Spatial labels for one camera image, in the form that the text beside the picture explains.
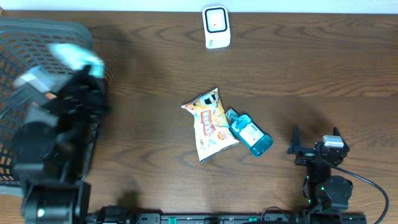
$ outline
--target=chip bag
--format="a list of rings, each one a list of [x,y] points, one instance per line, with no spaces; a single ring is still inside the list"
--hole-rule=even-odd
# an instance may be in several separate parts
[[[229,131],[218,88],[182,105],[181,108],[187,109],[195,118],[193,127],[200,162],[239,142]]]

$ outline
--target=teal bottle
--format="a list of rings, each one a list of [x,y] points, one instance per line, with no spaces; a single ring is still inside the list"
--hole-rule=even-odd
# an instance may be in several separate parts
[[[234,109],[229,109],[226,117],[232,123],[229,130],[243,141],[254,157],[263,155],[274,143],[271,136],[262,131],[249,115],[239,116]]]

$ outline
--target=wooden table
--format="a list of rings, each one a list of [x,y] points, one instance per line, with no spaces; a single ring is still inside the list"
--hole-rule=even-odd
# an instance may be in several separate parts
[[[113,107],[92,170],[90,211],[261,212],[307,205],[305,167],[286,150],[295,124],[312,146],[334,126],[351,147],[342,168],[383,187],[398,222],[398,17],[231,13],[232,42],[207,50],[200,13],[7,11],[81,22],[106,62]],[[200,163],[193,116],[180,108],[218,87],[274,138],[255,159],[241,143]],[[374,223],[382,194],[354,183],[349,211]],[[22,223],[21,198],[0,196],[2,223]]]

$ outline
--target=bottle label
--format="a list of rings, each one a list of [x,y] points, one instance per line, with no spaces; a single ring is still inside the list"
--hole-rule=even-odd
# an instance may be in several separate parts
[[[253,146],[260,138],[264,136],[264,133],[253,123],[248,124],[242,129],[239,135],[251,146]]]

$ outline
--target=basket mesh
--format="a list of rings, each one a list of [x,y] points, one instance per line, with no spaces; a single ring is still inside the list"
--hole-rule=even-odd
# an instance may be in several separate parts
[[[90,32],[74,22],[2,18],[0,20],[0,110],[14,91],[13,81],[31,67],[41,66],[49,73],[72,73],[49,52],[47,44],[69,43],[90,49]],[[9,149],[15,131],[23,125],[29,104],[0,120],[0,185],[18,186],[12,177],[12,152]]]

